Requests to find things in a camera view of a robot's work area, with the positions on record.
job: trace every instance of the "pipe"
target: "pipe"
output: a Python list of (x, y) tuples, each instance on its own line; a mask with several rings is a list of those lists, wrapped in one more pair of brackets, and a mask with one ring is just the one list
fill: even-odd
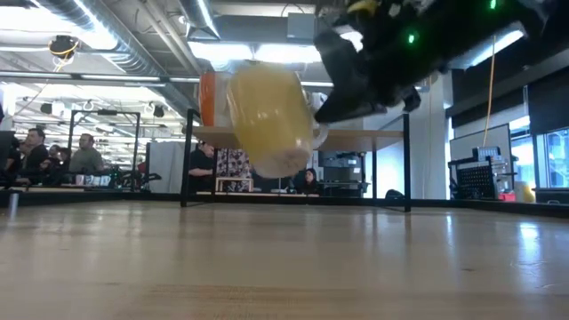
[(207, 0), (178, 0), (184, 18), (190, 26), (202, 29), (210, 36), (220, 39), (220, 34), (213, 24), (212, 7)]
[(178, 36), (178, 30), (176, 30), (176, 28), (172, 25), (172, 23), (170, 23), (170, 21), (162, 11), (162, 8), (156, 3), (156, 0), (147, 0), (147, 4), (149, 9), (158, 17), (158, 19), (166, 27), (166, 30), (170, 32), (170, 36), (172, 36), (174, 42), (178, 45), (178, 47), (184, 53), (186, 58), (188, 58), (188, 61), (192, 64), (192, 66), (194, 66), (196, 72), (199, 75), (201, 75), (203, 73), (202, 68), (197, 62), (194, 53), (192, 53), (192, 51), (189, 49), (188, 43), (181, 41), (180, 37)]
[(28, 0), (2, 0), (0, 7), (20, 7), (27, 9), (35, 7), (35, 5)]
[(154, 19), (152, 13), (150, 13), (147, 6), (142, 2), (142, 0), (134, 1), (134, 3), (139, 11), (142, 12), (144, 16), (146, 16), (148, 22), (150, 22), (150, 26), (154, 28), (160, 38), (162, 38), (162, 40), (166, 43), (170, 51), (172, 51), (172, 53), (176, 56), (181, 65), (184, 66), (186, 71), (188, 71), (190, 74), (193, 73), (193, 68), (190, 66), (186, 57), (184, 57), (184, 55), (180, 52), (180, 49), (172, 43), (170, 37), (168, 37), (168, 35), (162, 30), (162, 27), (160, 27), (158, 21)]
[[(46, 52), (49, 51), (47, 45), (43, 44), (0, 44), (0, 52)], [(83, 54), (124, 54), (128, 55), (128, 52), (118, 52), (116, 50), (96, 50), (91, 48), (77, 48), (75, 50), (77, 53)]]
[[(101, 0), (33, 0), (33, 2), (61, 19), (75, 23), (85, 31), (93, 32), (102, 26), (116, 39), (115, 49), (125, 52), (125, 54), (109, 55), (105, 58), (121, 68), (127, 75), (165, 75), (164, 69)], [(164, 96), (182, 116), (187, 114), (188, 108), (198, 109), (195, 101), (186, 97), (172, 84), (167, 84), (162, 88), (152, 88), (152, 90)]]

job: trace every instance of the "black cable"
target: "black cable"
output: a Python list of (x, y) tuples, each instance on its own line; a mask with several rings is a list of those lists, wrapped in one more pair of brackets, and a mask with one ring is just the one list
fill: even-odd
[[(286, 10), (286, 8), (288, 8), (289, 5), (291, 5), (291, 3), (287, 3), (284, 5), (283, 10), (281, 11), (281, 17), (285, 14), (285, 10)], [(302, 10), (302, 8), (299, 5), (297, 5), (297, 4), (292, 4), (292, 5), (299, 8), (299, 10), (301, 10), (302, 13), (305, 13), (304, 10)]]

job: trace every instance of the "yellow object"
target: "yellow object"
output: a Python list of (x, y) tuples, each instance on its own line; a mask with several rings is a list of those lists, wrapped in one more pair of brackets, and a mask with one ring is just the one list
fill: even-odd
[(348, 8), (348, 13), (364, 10), (370, 13), (370, 15), (374, 15), (377, 7), (381, 5), (381, 1), (376, 0), (362, 0), (352, 4)]
[(534, 203), (535, 202), (535, 193), (532, 191), (532, 188), (528, 185), (525, 185), (523, 188), (524, 191), (524, 202), (525, 203)]
[(229, 82), (228, 104), (235, 135), (256, 172), (266, 178), (291, 176), (306, 168), (313, 148), (313, 115), (301, 82), (282, 67), (258, 64), (239, 70)]

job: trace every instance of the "woman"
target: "woman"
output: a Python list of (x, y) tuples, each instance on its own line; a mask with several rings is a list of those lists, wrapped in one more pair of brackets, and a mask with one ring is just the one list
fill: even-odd
[(61, 170), (69, 171), (69, 163), (71, 162), (71, 150), (68, 148), (60, 148)]
[(318, 194), (318, 182), (317, 182), (317, 171), (313, 168), (309, 168), (304, 172), (304, 183), (296, 188), (296, 192), (302, 193), (304, 195), (317, 195)]

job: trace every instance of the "ceiling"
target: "ceiling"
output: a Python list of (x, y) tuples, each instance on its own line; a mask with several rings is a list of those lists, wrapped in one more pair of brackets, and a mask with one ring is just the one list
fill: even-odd
[[(65, 2), (28, 0), (34, 4), (57, 4), (62, 8), (69, 6), (78, 8), (67, 11), (67, 16), (65, 11), (61, 13), (47, 6), (45, 8), (2, 7), (0, 70), (131, 76), (199, 76), (199, 71), (208, 68), (234, 70), (239, 66), (239, 61), (229, 60), (221, 64), (222, 66), (213, 63), (214, 56), (231, 54), (227, 46), (208, 47), (209, 50), (201, 54), (198, 48), (192, 45), (192, 43), (212, 44), (211, 40), (204, 38), (204, 32), (188, 27), (188, 22), (192, 22), (192, 18), (184, 14), (187, 13), (183, 10), (184, 4), (198, 4), (198, 1), (201, 0), (146, 0), (144, 4), (141, 0)], [(296, 61), (288, 63), (287, 66), (298, 71), (302, 81), (326, 84), (329, 84), (330, 79), (318, 55), (316, 54), (316, 58), (310, 60), (311, 62), (306, 62), (307, 55), (313, 53), (310, 48), (307, 49), (307, 46), (311, 45), (311, 39), (318, 30), (328, 28), (327, 21), (338, 14), (343, 3), (343, 0), (298, 0), (294, 4), (279, 0), (212, 0), (211, 2), (203, 0), (201, 2), (211, 5), (212, 20), (220, 35), (220, 42), (215, 44), (245, 45), (255, 59), (259, 59), (263, 49), (267, 49), (264, 55), (267, 59), (272, 60), (279, 56), (288, 59), (287, 62)], [(83, 11), (84, 15), (74, 20), (73, 14), (78, 10)], [(292, 14), (303, 12), (304, 15)], [(299, 20), (289, 24), (293, 19)], [(78, 21), (84, 23), (86, 20), (91, 23), (87, 26), (89, 29), (78, 23)], [(306, 32), (306, 28), (295, 30), (296, 24), (314, 30), (311, 32)], [(57, 35), (71, 35), (81, 42), (73, 59), (64, 65), (61, 65), (60, 59), (47, 51), (47, 44)], [(281, 45), (278, 47), (280, 52), (268, 51), (269, 44)], [(294, 53), (284, 52), (283, 44), (293, 44), (304, 49)], [(132, 66), (128, 63), (122, 64), (124, 62), (121, 61), (122, 57), (127, 62), (132, 60)], [(117, 111), (135, 111), (141, 113), (142, 126), (156, 124), (165, 126), (141, 131), (142, 143), (145, 143), (144, 139), (150, 139), (153, 134), (155, 137), (170, 136), (173, 139), (181, 139), (181, 123), (184, 122), (185, 110), (196, 108), (196, 84), (190, 83), (168, 84), (168, 88), (161, 89), (116, 86), (116, 83), (95, 86), (85, 83), (33, 84), (29, 81), (19, 82), (13, 79), (10, 81), (12, 82), (4, 83), (2, 86), (10, 88), (18, 101), (17, 114), (14, 117), (16, 129), (23, 134), (29, 127), (44, 122), (50, 131), (48, 135), (50, 143), (67, 141), (65, 135), (68, 133), (71, 109), (83, 110), (87, 106), (86, 108), (92, 107), (93, 110), (110, 108)], [(325, 91), (324, 88), (310, 88), (310, 90)], [(59, 113), (50, 115), (42, 113), (40, 108), (45, 103), (57, 106)], [(163, 118), (152, 116), (154, 106), (164, 106)], [(95, 122), (101, 125), (125, 124), (130, 123), (132, 119), (122, 116), (117, 120), (97, 115), (91, 115), (90, 118), (92, 121), (87, 120), (79, 124), (74, 133), (90, 132), (100, 140), (113, 137), (107, 140), (115, 141), (116, 147), (121, 148), (121, 151), (132, 152), (132, 143), (125, 142), (134, 134), (131, 126), (121, 126), (121, 130), (114, 130), (112, 133), (104, 133), (94, 128)]]
[[(177, 59), (164, 39), (151, 26), (148, 16), (145, 16), (136, 5), (138, 0), (102, 0), (110, 11), (116, 15), (132, 35), (133, 41), (141, 44), (169, 76), (199, 76), (195, 70), (188, 70)], [(176, 30), (177, 36), (186, 42), (187, 26), (180, 19), (182, 11), (178, 0), (158, 1), (162, 12), (168, 17), (170, 25)], [(334, 1), (299, 1), (298, 5), (305, 13), (313, 13), (318, 5), (334, 5)], [(239, 23), (243, 18), (254, 19), (255, 16), (272, 17), (286, 21), (289, 12), (301, 12), (296, 5), (287, 5), (271, 0), (212, 2), (216, 20), (230, 16), (229, 23)], [(63, 20), (48, 11), (38, 8), (3, 7), (0, 10), (0, 69), (17, 71), (53, 72), (60, 63), (49, 51), (47, 44), (56, 36), (79, 36), (84, 40), (84, 31), (68, 20)], [(124, 71), (109, 61), (108, 52), (92, 53), (92, 48), (85, 44), (77, 50), (69, 64), (58, 71), (79, 74), (122, 75)], [(208, 66), (206, 60), (199, 63)], [(320, 62), (299, 63), (291, 65), (298, 70), (302, 80), (329, 82), (329, 78)], [(16, 115), (14, 125), (18, 137), (23, 139), (27, 130), (37, 125), (45, 127), (48, 145), (57, 143), (67, 146), (71, 110), (98, 110), (103, 108), (117, 111), (140, 112), (141, 129), (139, 154), (144, 155), (146, 142), (155, 140), (183, 140), (181, 129), (185, 120), (183, 116), (171, 108), (169, 101), (159, 92), (148, 87), (96, 86), (84, 84), (49, 84), (46, 82), (30, 83), (29, 81), (2, 83), (4, 91), (9, 91), (16, 99)], [(176, 89), (191, 99), (194, 98), (195, 84), (177, 84)], [(45, 114), (43, 104), (52, 105), (52, 113)], [(153, 116), (154, 106), (164, 106), (164, 117)], [(90, 114), (86, 117), (79, 114), (75, 120), (82, 119), (74, 128), (73, 146), (76, 148), (78, 135), (90, 133), (97, 140), (97, 148), (104, 156), (114, 163), (130, 165), (132, 162), (134, 143), (135, 119), (126, 116), (97, 116)]]

